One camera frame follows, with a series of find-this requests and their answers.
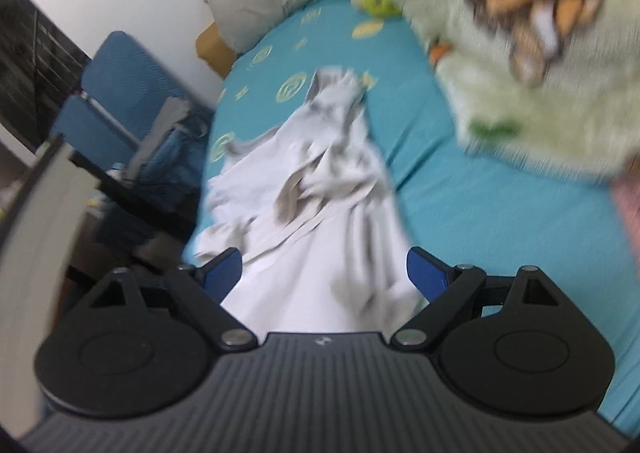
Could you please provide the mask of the pink fluffy blanket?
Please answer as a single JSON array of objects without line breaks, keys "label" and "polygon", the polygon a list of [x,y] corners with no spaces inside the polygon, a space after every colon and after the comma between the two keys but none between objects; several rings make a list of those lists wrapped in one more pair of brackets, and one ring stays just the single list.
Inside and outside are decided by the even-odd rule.
[{"label": "pink fluffy blanket", "polygon": [[625,227],[634,257],[640,254],[640,190],[638,179],[617,181],[612,187],[612,197],[620,220]]}]

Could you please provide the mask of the yellow-brown cushion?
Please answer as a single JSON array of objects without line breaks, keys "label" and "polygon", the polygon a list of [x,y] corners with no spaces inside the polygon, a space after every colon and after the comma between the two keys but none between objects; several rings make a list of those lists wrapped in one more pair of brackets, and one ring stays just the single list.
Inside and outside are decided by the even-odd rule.
[{"label": "yellow-brown cushion", "polygon": [[218,26],[211,23],[195,40],[195,51],[198,58],[221,79],[226,79],[238,57],[222,40]]}]

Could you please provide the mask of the dark barred window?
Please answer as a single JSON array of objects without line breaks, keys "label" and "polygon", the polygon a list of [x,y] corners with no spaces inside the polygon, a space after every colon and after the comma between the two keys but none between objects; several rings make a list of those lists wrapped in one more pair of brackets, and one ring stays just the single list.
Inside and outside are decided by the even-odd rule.
[{"label": "dark barred window", "polygon": [[90,57],[30,0],[1,0],[0,37],[1,124],[33,150],[79,90]]}]

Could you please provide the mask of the blue office chair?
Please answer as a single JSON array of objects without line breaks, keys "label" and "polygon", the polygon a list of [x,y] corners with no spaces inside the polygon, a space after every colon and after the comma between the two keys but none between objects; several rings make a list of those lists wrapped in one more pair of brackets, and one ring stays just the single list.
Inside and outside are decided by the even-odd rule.
[{"label": "blue office chair", "polygon": [[212,121],[141,44],[113,31],[50,132],[156,209],[193,221]]}]

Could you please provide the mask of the white t-shirt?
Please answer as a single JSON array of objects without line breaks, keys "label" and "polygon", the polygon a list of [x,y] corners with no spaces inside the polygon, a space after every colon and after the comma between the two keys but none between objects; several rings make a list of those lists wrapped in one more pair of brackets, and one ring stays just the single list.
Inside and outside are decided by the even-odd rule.
[{"label": "white t-shirt", "polygon": [[410,242],[364,88],[350,70],[317,70],[304,103],[278,127],[231,142],[207,184],[206,262],[239,249],[241,278],[224,309],[257,337],[274,332],[390,336],[424,306],[410,282]]}]

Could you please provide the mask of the green cartoon lion blanket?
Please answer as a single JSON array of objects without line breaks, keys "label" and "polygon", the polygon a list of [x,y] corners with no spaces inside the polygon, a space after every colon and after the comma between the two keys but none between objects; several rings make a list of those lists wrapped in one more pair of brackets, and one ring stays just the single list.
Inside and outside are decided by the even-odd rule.
[{"label": "green cartoon lion blanket", "polygon": [[392,0],[459,144],[569,180],[639,171],[639,0]]}]

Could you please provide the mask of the white desk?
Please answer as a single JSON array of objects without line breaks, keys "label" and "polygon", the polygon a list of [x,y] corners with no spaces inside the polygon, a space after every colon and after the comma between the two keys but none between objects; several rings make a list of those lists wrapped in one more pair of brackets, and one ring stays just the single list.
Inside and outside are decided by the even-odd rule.
[{"label": "white desk", "polygon": [[1,223],[1,427],[19,437],[43,402],[35,354],[50,332],[70,256],[96,186],[56,136]]}]

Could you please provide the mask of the teal patterned bed sheet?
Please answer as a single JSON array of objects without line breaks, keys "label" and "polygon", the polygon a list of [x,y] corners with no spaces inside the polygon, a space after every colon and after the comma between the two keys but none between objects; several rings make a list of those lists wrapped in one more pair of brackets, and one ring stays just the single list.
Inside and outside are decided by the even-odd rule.
[{"label": "teal patterned bed sheet", "polygon": [[509,275],[538,265],[610,343],[615,375],[601,414],[639,431],[639,277],[608,188],[518,170],[458,147],[454,124],[409,25],[372,26],[349,0],[317,0],[240,56],[221,87],[205,176],[231,141],[281,124],[322,66],[368,84],[373,139],[386,160],[410,237],[449,263]]}]

